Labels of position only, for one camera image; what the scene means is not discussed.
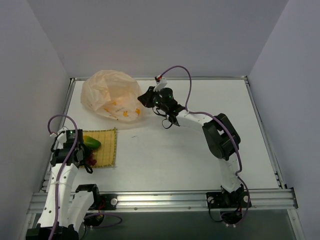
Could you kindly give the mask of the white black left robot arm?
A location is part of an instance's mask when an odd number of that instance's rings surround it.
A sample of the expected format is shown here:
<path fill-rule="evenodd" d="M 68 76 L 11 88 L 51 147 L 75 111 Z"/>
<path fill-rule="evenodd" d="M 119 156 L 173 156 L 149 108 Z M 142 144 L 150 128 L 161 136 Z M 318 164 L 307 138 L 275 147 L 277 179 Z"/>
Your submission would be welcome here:
<path fill-rule="evenodd" d="M 86 164 L 92 150 L 84 144 L 83 131 L 62 130 L 56 139 L 63 140 L 62 148 L 52 150 L 46 201 L 36 226 L 26 232 L 27 240 L 79 239 L 86 213 L 100 199 L 96 184 L 81 184 L 72 194 L 79 167 L 84 166 L 88 173 L 93 173 Z"/>

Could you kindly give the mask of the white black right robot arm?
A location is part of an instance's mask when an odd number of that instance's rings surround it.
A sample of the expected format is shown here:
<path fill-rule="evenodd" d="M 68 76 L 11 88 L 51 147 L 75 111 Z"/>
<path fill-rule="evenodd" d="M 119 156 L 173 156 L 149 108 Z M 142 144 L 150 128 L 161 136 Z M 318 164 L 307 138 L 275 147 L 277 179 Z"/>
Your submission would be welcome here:
<path fill-rule="evenodd" d="M 214 116 L 207 112 L 189 111 L 174 99 L 173 90 L 168 87 L 156 91 L 154 86 L 150 86 L 137 99 L 146 108 L 161 110 L 171 125 L 203 132 L 210 152 L 219 159 L 221 187 L 230 194 L 241 188 L 241 139 L 225 114 Z"/>

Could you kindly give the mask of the banana print plastic bag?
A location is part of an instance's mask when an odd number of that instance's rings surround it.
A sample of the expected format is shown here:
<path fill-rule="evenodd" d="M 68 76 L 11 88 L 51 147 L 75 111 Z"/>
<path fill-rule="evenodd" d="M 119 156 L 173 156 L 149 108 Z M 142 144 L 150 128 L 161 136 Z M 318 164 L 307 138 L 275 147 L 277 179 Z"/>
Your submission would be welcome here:
<path fill-rule="evenodd" d="M 140 120 L 144 107 L 139 83 L 128 74 L 116 70 L 100 70 L 85 80 L 80 103 L 91 112 L 123 123 Z"/>

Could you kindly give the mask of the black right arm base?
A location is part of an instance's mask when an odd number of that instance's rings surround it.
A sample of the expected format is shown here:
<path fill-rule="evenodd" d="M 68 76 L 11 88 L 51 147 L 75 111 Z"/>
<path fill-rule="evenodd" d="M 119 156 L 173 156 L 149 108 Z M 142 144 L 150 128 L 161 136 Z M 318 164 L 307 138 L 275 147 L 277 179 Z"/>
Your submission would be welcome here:
<path fill-rule="evenodd" d="M 206 202 L 208 214 L 212 221 L 233 228 L 244 219 L 249 208 L 252 207 L 251 199 L 246 191 L 242 193 L 207 192 Z M 212 210 L 220 210 L 218 218 L 213 217 Z"/>

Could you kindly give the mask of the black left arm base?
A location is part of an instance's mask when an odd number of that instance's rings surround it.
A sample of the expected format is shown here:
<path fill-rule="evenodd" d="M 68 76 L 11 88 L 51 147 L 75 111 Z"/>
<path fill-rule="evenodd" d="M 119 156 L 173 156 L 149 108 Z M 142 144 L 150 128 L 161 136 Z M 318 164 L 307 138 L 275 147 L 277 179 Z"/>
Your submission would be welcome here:
<path fill-rule="evenodd" d="M 118 204 L 118 195 L 115 193 L 101 194 L 98 203 L 91 207 L 90 210 L 94 211 L 115 211 Z M 100 227 L 104 220 L 104 215 L 91 216 L 84 220 L 86 227 Z"/>

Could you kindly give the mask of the dark red fake grapes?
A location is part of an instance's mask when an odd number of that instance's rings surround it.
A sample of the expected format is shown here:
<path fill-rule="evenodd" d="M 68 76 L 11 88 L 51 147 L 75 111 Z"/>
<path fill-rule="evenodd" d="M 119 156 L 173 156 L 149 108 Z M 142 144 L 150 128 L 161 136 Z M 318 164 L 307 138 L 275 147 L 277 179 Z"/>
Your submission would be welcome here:
<path fill-rule="evenodd" d="M 95 159 L 95 156 L 93 154 L 89 155 L 86 160 L 85 160 L 86 164 L 88 166 L 95 166 L 97 164 L 97 160 Z"/>

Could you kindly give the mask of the green fake fruit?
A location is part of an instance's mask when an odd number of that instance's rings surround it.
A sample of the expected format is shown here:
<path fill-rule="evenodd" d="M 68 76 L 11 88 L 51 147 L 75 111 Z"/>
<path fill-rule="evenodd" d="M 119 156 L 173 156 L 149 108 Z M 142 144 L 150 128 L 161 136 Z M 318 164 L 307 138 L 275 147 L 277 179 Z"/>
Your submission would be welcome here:
<path fill-rule="evenodd" d="M 101 142 L 100 141 L 98 141 L 98 140 L 96 140 L 93 137 L 88 136 L 88 135 L 83 136 L 83 143 L 87 148 L 92 149 L 92 150 L 97 150 L 101 146 Z"/>

